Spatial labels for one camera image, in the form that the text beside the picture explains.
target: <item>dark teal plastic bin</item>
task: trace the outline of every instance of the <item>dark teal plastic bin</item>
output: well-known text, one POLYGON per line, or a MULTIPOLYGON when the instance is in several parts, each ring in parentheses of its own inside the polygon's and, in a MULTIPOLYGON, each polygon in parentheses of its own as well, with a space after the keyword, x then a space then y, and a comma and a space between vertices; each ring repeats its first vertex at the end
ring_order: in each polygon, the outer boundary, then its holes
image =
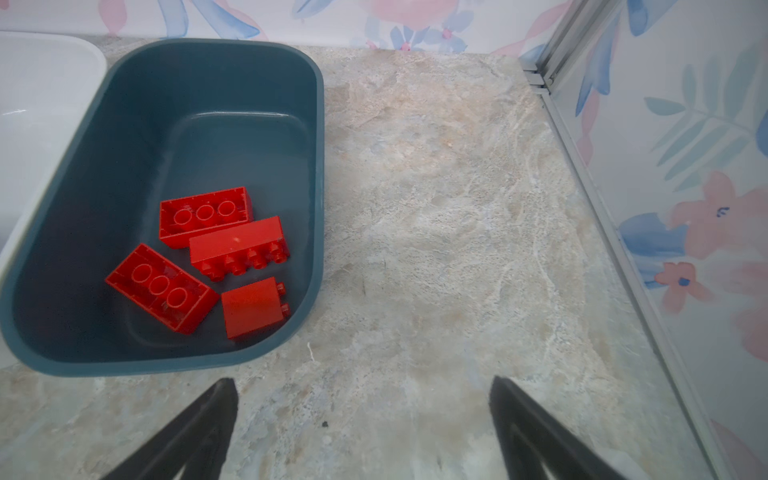
POLYGON ((166 40, 107 74, 8 271, 0 326, 40 372, 112 376, 225 366, 285 342, 323 277, 323 77, 284 45, 166 40), (158 239, 161 200, 246 187, 257 219, 279 215, 291 257, 212 283, 189 250, 158 239), (293 311, 271 336, 227 339, 219 303, 171 332, 110 288, 140 243, 218 293, 275 276, 293 311))

